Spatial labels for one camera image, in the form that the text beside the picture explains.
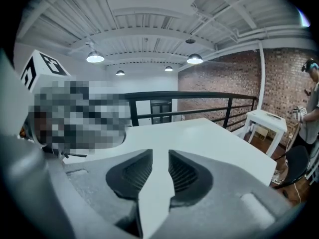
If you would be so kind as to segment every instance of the ceiling beam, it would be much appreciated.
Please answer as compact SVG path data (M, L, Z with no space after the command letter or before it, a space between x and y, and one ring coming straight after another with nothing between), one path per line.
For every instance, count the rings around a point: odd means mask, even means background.
M128 71L163 71L165 66L171 66L173 70L178 71L180 64L174 63L152 63L152 62L144 62L144 63L126 63L119 65L109 65L106 66L106 70L109 72L116 72L118 70Z
M48 3L45 0L42 0L37 6L36 9L34 9L29 17L26 19L26 21L23 23L19 33L17 34L17 38L21 39L24 37L24 35L27 33L27 31L30 29L30 27L33 25L33 23L43 14L47 9L51 7L51 3L55 3L57 0L48 0L50 3Z
M76 52L77 50L81 49L85 46L85 43L87 41L95 41L99 42L101 40L110 39L110 38L120 38L125 36L155 36L158 38L166 37L166 38L174 38L179 41L185 41L189 39L190 35L187 33L175 31L175 30L169 30L169 29L163 29L163 28L150 28L150 27L131 27L131 28L121 28L121 29L115 29L106 31L103 33L98 33L91 35L89 38L84 38L82 40L76 41L70 45L70 48L72 49L70 53ZM210 41L204 40L200 37L193 36L192 39L196 41L196 44L202 45L206 49L209 50L215 50L214 44Z
M221 16L223 13L227 12L229 9L231 9L233 7L233 5L236 5L238 3L243 3L245 2L246 0L237 0L235 1L234 3L232 3L230 6L224 8L223 10L219 11L218 13L214 14L214 15L211 15L212 18L217 18L219 16Z
M252 29L257 28L257 25L253 21L251 15L244 8L244 6L238 4L238 0L224 0L224 1L228 3L231 7L233 7L234 10L236 10L240 14Z
M226 31L227 31L229 34L232 34L233 36L236 36L236 34L235 34L231 29L229 29L227 26L223 25L222 23L218 22L218 21L215 19L216 17L214 17L213 15L211 15L211 14L209 14L209 13L207 13L207 12L201 10L201 9L198 9L197 13L198 13L199 15L202 15L202 16L206 17L207 20L210 21L211 26L214 27L215 29L217 29L217 31L220 31L220 32L221 32L221 31L222 31L222 32L226 32ZM221 30L221 29L217 28L216 26L214 26L214 24L213 24L214 22L216 22L217 24L219 24L224 30Z
M122 53L122 54L114 54L105 56L105 62L114 61L116 63L121 63L125 60L130 59L168 59L168 58L176 58L181 62L184 62L187 56L171 54L171 53L159 53L159 52L132 52L132 53Z

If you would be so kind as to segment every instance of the gray t-shirt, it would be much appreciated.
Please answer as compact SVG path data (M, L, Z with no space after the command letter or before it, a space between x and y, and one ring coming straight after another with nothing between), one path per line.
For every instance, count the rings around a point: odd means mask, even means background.
M314 109L319 108L319 83L312 90L306 110L311 113ZM304 122L301 125L299 135L308 144L313 144L319 132L319 120L313 122Z

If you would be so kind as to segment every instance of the man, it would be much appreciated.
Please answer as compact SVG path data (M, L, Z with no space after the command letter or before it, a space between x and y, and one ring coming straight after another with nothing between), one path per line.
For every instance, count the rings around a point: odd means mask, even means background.
M295 118L301 122L301 127L293 147L303 145L310 155L319 132L319 66L313 59L309 59L303 65L303 71L309 73L316 86L309 97L305 114L300 111L295 113Z

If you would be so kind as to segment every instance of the white table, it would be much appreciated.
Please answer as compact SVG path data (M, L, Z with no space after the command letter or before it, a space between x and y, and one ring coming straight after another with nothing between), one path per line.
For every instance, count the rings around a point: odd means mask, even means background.
M284 133L287 132L286 120L284 118L281 118L269 112L265 112L263 110L254 110L254 111L248 112L245 126L241 134L242 139L244 139L251 121L255 122L256 124L254 126L254 129L250 135L248 142L251 142L251 140L253 139L258 125L267 127L276 133L275 138L273 139L272 143L270 144L266 152L266 154L269 157L271 157L276 147L278 146L281 138L283 137Z
M237 165L267 186L276 168L274 160L207 119L130 127L126 140L120 146L97 149L94 151L95 155L88 155L86 158L70 156L64 161L86 162L141 149L153 150L153 170L139 194L144 238L149 238L166 219L170 199L174 196L173 182L168 173L169 149Z

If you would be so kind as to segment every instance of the black chair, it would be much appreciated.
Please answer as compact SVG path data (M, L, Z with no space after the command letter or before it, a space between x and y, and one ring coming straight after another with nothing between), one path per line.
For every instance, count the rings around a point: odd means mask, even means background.
M274 189L280 189L299 181L307 171L309 166L309 155L304 146L296 146L287 151L284 155L276 158L276 160L286 157L288 162L288 173L284 181L275 186Z

